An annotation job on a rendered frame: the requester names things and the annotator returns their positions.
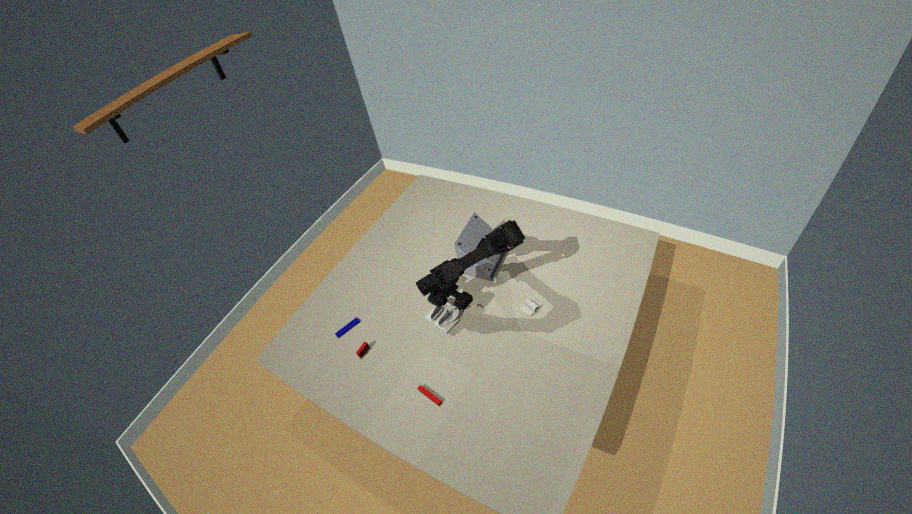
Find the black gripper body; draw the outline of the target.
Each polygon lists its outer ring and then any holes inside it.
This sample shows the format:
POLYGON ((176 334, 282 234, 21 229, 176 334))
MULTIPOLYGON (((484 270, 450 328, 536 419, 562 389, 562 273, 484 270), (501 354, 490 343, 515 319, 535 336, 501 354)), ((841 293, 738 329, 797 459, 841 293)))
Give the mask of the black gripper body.
POLYGON ((449 293, 448 298, 450 296, 454 296, 455 298, 457 298, 455 300, 454 304, 456 305, 456 307, 458 307, 461 310, 464 310, 473 301, 473 297, 469 293, 458 292, 457 291, 458 286, 456 284, 453 284, 452 286, 450 286, 448 288, 444 288, 444 289, 445 289, 445 291, 447 291, 449 293))

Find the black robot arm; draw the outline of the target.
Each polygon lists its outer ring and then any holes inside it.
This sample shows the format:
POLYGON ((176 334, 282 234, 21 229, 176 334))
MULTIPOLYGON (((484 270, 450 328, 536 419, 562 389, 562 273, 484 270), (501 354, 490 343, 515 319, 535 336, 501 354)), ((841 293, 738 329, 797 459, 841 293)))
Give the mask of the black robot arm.
POLYGON ((453 258, 450 261, 444 261, 431 269, 430 274, 416 282, 417 288, 423 296, 430 293, 428 302, 437 307, 445 306, 449 293, 444 288, 457 283, 458 277, 464 274, 465 269, 494 254, 513 250, 525 239, 515 220, 507 221, 485 237, 472 252, 460 259, 453 258), (507 248, 508 245, 512 248, 507 248))

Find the blue flat bar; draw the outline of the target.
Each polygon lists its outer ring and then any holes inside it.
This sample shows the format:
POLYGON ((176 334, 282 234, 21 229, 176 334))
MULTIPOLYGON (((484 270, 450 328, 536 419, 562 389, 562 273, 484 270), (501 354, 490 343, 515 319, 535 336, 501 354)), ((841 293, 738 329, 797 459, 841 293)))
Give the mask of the blue flat bar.
POLYGON ((338 332, 335 333, 335 335, 339 339, 340 337, 342 337, 343 334, 345 334, 347 331, 351 330, 354 326, 356 326, 360 322, 361 321, 358 319, 358 317, 356 317, 351 322, 349 322, 348 325, 346 325, 345 327, 343 326, 338 332))

